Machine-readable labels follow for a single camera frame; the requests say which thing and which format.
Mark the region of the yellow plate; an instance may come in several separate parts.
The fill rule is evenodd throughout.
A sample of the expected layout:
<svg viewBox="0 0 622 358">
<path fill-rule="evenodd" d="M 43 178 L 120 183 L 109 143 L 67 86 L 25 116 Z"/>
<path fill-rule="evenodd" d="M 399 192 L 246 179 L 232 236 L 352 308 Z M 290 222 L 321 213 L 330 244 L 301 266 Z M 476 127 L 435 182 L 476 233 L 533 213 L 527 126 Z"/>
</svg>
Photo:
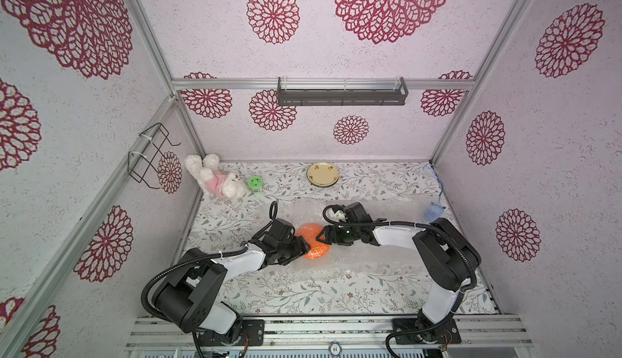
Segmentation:
<svg viewBox="0 0 622 358">
<path fill-rule="evenodd" d="M 327 188 L 337 183 L 340 179 L 340 171 L 333 164 L 321 162 L 309 166 L 306 176 L 312 185 Z"/>
</svg>

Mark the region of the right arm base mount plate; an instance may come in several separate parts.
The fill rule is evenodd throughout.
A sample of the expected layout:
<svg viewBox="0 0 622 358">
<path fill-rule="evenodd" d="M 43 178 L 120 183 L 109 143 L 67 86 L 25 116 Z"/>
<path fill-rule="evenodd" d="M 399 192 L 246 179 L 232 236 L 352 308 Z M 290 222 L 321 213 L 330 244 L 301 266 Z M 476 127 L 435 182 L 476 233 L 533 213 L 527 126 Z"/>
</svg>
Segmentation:
<svg viewBox="0 0 622 358">
<path fill-rule="evenodd" d="M 440 326 L 435 326 L 433 330 L 416 333 L 416 330 L 431 327 L 426 322 L 417 318 L 395 318 L 392 320 L 393 332 L 410 331 L 409 335 L 400 335 L 395 338 L 398 345 L 408 344 L 457 344 L 462 342 L 462 337 L 458 332 L 458 326 L 453 319 Z"/>
</svg>

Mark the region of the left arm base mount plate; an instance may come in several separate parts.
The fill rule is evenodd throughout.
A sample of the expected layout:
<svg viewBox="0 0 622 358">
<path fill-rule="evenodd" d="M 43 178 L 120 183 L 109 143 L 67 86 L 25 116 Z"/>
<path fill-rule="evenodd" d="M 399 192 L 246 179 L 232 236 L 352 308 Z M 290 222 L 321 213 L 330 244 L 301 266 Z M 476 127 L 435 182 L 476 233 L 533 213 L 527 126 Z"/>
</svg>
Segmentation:
<svg viewBox="0 0 622 358">
<path fill-rule="evenodd" d="M 236 321 L 226 334 L 207 330 L 199 337 L 201 347 L 249 347 L 262 346 L 265 336 L 265 321 L 260 319 L 242 319 Z"/>
</svg>

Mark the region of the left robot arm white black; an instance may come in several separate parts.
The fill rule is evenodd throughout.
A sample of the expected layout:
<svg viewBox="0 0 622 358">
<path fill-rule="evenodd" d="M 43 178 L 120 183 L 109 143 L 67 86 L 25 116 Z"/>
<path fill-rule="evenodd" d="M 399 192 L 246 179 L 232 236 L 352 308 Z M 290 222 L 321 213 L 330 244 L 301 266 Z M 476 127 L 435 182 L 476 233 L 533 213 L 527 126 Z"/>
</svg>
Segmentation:
<svg viewBox="0 0 622 358">
<path fill-rule="evenodd" d="M 270 266 L 286 266 L 305 256 L 311 245 L 270 206 L 269 222 L 240 249 L 208 254 L 188 250 L 180 261 L 152 277 L 141 292 L 142 307 L 153 317 L 198 337 L 211 332 L 236 343 L 243 335 L 243 317 L 216 301 L 224 282 Z"/>
</svg>

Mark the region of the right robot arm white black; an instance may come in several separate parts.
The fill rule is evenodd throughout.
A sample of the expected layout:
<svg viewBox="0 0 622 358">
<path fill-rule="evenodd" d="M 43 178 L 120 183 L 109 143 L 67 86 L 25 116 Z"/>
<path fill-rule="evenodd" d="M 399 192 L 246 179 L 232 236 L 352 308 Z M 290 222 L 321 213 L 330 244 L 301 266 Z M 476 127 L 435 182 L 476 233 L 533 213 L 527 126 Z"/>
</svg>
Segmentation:
<svg viewBox="0 0 622 358">
<path fill-rule="evenodd" d="M 446 218 L 431 223 L 374 220 L 363 205 L 329 205 L 322 211 L 328 223 L 316 240 L 328 246 L 351 246 L 362 241 L 371 246 L 396 246 L 418 252 L 432 285 L 416 318 L 397 321 L 387 335 L 388 353 L 397 357 L 391 342 L 439 343 L 445 350 L 460 343 L 454 316 L 466 294 L 477 286 L 478 251 Z"/>
</svg>

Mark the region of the clear bubble wrap sheet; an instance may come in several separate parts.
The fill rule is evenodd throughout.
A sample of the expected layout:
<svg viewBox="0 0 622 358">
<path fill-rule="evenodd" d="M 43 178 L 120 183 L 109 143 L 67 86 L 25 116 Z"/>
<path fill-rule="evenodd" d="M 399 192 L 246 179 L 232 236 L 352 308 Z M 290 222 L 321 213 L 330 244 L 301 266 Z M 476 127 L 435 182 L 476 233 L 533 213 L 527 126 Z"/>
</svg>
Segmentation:
<svg viewBox="0 0 622 358">
<path fill-rule="evenodd" d="M 227 281 L 221 297 L 247 312 L 373 312 L 382 296 L 422 301 L 429 288 L 421 257 L 397 246 L 332 245 L 286 267 L 267 267 Z"/>
</svg>

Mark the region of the orange plate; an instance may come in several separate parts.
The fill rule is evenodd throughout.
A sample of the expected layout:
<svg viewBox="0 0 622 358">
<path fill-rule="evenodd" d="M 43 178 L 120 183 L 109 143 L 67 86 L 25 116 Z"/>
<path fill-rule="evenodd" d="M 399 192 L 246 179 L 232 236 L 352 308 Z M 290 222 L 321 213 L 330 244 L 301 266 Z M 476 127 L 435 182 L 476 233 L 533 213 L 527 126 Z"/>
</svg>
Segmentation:
<svg viewBox="0 0 622 358">
<path fill-rule="evenodd" d="M 317 240 L 317 236 L 322 232 L 323 227 L 319 224 L 306 224 L 302 225 L 296 230 L 296 235 L 303 237 L 306 243 L 310 246 L 307 254 L 304 255 L 306 259 L 319 259 L 326 255 L 330 250 L 330 246 Z"/>
</svg>

